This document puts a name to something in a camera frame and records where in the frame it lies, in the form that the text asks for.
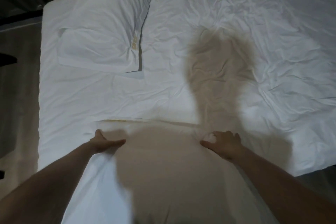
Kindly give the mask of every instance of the mattress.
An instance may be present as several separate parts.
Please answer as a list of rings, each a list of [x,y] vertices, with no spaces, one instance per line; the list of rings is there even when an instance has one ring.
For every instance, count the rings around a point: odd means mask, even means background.
[[[131,75],[58,64],[75,1],[44,7],[39,170],[92,136],[88,116],[232,130],[295,176],[336,164],[336,0],[152,0]]]

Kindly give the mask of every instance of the pillowcase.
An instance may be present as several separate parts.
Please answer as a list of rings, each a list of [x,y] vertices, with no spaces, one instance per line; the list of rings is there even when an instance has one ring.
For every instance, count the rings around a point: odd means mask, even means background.
[[[77,0],[60,29],[62,65],[104,72],[139,70],[139,41],[151,0]]]

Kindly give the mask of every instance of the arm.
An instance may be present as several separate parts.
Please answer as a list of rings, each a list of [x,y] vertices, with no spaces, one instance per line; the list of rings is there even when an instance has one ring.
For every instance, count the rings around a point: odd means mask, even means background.
[[[48,165],[0,201],[0,224],[61,223],[91,156],[125,140],[107,141],[100,130],[89,142]]]
[[[216,143],[201,145],[241,167],[280,223],[336,223],[336,206],[293,176],[245,148],[238,134],[214,132]]]

